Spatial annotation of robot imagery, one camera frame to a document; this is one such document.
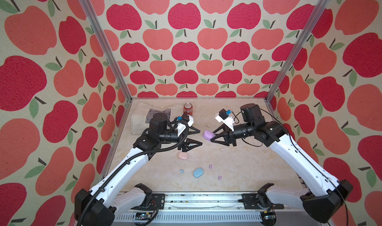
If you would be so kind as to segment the purple earbud charging case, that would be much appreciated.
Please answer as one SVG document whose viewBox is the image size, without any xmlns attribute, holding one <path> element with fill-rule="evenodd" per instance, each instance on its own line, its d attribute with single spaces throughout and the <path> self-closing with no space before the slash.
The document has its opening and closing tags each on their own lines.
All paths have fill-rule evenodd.
<svg viewBox="0 0 382 226">
<path fill-rule="evenodd" d="M 213 139 L 214 137 L 216 137 L 216 135 L 215 135 L 215 133 L 213 133 L 212 131 L 205 130 L 204 133 L 203 133 L 203 137 L 204 137 L 204 139 L 206 139 L 207 141 L 211 141 L 211 139 Z"/>
</svg>

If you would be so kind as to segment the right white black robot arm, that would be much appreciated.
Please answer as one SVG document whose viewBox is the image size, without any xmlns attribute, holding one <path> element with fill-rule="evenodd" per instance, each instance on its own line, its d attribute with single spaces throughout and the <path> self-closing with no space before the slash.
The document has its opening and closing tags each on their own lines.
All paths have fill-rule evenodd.
<svg viewBox="0 0 382 226">
<path fill-rule="evenodd" d="M 277 153 L 304 181 L 307 188 L 292 191 L 267 183 L 257 191 L 256 197 L 248 202 L 263 209 L 262 223 L 273 226 L 275 214 L 270 209 L 276 204 L 304 209 L 317 222 L 327 224 L 343 206 L 353 190 L 347 180 L 338 180 L 324 170 L 291 137 L 288 130 L 277 120 L 267 122 L 263 110 L 257 104 L 241 106 L 244 123 L 234 124 L 230 111 L 222 109 L 216 120 L 221 123 L 214 131 L 206 130 L 204 138 L 210 142 L 225 146 L 236 146 L 237 139 L 253 137 Z"/>
</svg>

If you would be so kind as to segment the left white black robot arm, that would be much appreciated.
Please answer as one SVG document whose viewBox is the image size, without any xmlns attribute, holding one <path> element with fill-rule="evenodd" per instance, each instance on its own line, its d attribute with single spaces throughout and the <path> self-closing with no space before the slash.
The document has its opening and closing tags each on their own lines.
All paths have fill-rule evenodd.
<svg viewBox="0 0 382 226">
<path fill-rule="evenodd" d="M 128 192 L 121 194 L 120 191 L 156 153 L 173 149 L 187 152 L 202 146 L 202 142 L 188 138 L 189 134 L 200 133 L 193 124 L 194 118 L 189 114 L 170 121 L 165 113 L 155 113 L 127 156 L 98 184 L 76 194 L 74 217 L 77 225 L 110 226 L 115 218 L 134 209 L 153 208 L 157 215 L 149 187 L 137 184 Z"/>
</svg>

